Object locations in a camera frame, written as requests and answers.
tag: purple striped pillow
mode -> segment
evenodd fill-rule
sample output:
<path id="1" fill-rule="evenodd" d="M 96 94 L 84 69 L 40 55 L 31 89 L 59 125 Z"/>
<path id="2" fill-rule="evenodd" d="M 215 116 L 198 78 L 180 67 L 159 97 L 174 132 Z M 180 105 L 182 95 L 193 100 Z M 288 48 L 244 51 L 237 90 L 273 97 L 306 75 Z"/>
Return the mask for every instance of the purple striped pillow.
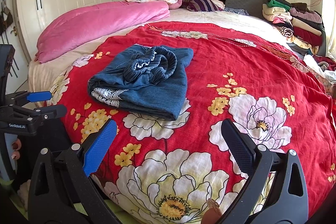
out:
<path id="1" fill-rule="evenodd" d="M 222 9 L 211 0 L 182 0 L 181 8 L 188 9 L 192 12 L 222 11 Z"/>

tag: pink pillow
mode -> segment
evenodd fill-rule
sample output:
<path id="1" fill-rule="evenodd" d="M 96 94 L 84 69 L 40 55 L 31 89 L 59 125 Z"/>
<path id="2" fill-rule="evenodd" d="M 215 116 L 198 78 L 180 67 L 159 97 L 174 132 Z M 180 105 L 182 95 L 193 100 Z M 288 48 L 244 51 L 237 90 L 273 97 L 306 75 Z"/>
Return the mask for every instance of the pink pillow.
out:
<path id="1" fill-rule="evenodd" d="M 177 2 L 174 4 L 168 4 L 168 7 L 169 7 L 169 10 L 176 10 L 180 8 L 181 5 L 182 5 L 182 0 L 177 0 Z"/>

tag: stack of folded clothes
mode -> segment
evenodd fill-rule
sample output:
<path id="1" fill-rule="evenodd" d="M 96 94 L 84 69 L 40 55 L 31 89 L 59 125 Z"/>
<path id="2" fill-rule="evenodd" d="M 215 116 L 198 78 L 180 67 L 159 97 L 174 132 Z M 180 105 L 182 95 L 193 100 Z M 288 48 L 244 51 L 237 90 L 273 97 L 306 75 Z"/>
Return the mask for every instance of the stack of folded clothes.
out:
<path id="1" fill-rule="evenodd" d="M 317 52 L 325 55 L 326 34 L 321 15 L 310 11 L 306 3 L 268 0 L 262 9 L 264 18 L 273 23 L 301 57 Z"/>
<path id="2" fill-rule="evenodd" d="M 283 36 L 292 37 L 294 33 L 293 25 L 291 23 L 292 16 L 287 12 L 284 6 L 286 5 L 271 0 L 267 4 L 262 5 L 262 15 L 265 19 L 272 22 Z"/>

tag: bedspread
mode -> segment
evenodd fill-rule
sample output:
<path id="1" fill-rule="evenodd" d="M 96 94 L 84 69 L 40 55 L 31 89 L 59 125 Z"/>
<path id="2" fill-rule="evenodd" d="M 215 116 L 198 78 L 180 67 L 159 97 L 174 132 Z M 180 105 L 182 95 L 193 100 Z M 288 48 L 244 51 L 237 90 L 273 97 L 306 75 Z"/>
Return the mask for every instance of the bedspread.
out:
<path id="1" fill-rule="evenodd" d="M 188 89 L 175 121 L 94 101 L 87 81 L 133 44 L 190 47 Z M 230 118 L 256 144 L 297 151 L 309 212 L 336 180 L 332 101 L 292 52 L 253 34 L 214 24 L 157 22 L 108 38 L 54 82 L 49 104 L 64 104 L 64 125 L 81 143 L 112 118 L 118 133 L 92 175 L 110 199 L 144 223 L 200 223 L 206 200 L 224 212 L 246 182 L 221 135 Z M 265 202 L 265 191 L 253 212 Z"/>

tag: screw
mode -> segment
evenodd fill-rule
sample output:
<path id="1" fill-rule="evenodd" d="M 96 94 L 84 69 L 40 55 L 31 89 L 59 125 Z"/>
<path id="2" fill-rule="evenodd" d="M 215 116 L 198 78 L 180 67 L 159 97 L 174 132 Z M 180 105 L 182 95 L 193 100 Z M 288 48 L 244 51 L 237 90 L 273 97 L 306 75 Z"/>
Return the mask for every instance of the screw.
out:
<path id="1" fill-rule="evenodd" d="M 296 151 L 293 150 L 293 149 L 289 150 L 289 153 L 290 153 L 292 156 L 296 156 Z"/>
<path id="2" fill-rule="evenodd" d="M 263 144 L 260 144 L 260 145 L 258 145 L 258 149 L 259 149 L 259 151 L 266 151 L 266 146 L 264 146 Z"/>
<path id="3" fill-rule="evenodd" d="M 43 149 L 41 150 L 41 154 L 42 154 L 42 155 L 46 154 L 47 152 L 48 152 L 48 148 L 43 148 Z"/>
<path id="4" fill-rule="evenodd" d="M 78 149 L 80 149 L 81 148 L 81 145 L 79 144 L 79 143 L 75 143 L 75 144 L 73 144 L 72 146 L 71 146 L 71 149 L 72 150 L 78 150 Z"/>

